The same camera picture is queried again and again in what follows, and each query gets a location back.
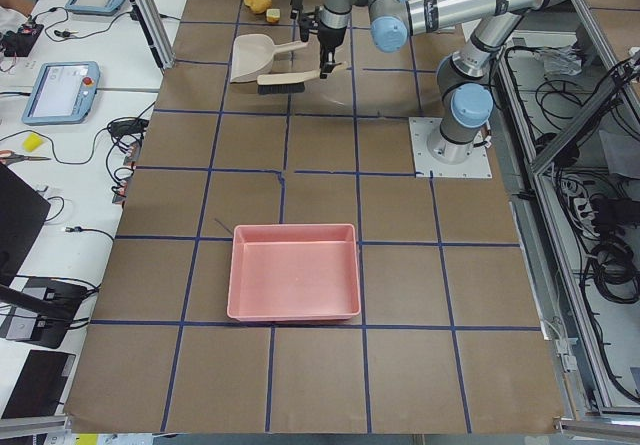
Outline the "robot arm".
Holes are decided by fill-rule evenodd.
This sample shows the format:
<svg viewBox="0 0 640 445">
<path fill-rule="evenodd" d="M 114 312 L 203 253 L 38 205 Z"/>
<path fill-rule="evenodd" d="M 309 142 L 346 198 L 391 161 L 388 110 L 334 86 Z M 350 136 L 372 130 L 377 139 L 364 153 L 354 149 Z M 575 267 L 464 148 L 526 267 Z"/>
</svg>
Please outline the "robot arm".
<svg viewBox="0 0 640 445">
<path fill-rule="evenodd" d="M 472 23 L 464 45 L 443 58 L 436 72 L 444 116 L 426 143 L 441 163 L 466 161 L 478 131 L 488 122 L 494 99 L 489 89 L 491 63 L 524 16 L 565 0 L 323 0 L 317 10 L 322 78 L 336 71 L 336 49 L 343 43 L 351 12 L 367 9 L 375 46 L 384 53 L 404 47 L 409 38 Z"/>
</svg>

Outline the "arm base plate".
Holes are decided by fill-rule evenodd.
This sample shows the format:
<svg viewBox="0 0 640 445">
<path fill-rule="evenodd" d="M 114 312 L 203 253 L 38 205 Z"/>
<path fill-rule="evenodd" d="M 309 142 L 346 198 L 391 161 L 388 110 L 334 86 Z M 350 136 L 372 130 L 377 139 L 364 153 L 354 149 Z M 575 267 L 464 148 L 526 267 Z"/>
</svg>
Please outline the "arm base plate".
<svg viewBox="0 0 640 445">
<path fill-rule="evenodd" d="M 415 175 L 420 178 L 492 178 L 482 130 L 468 144 L 453 144 L 441 134 L 439 117 L 408 119 Z"/>
</svg>

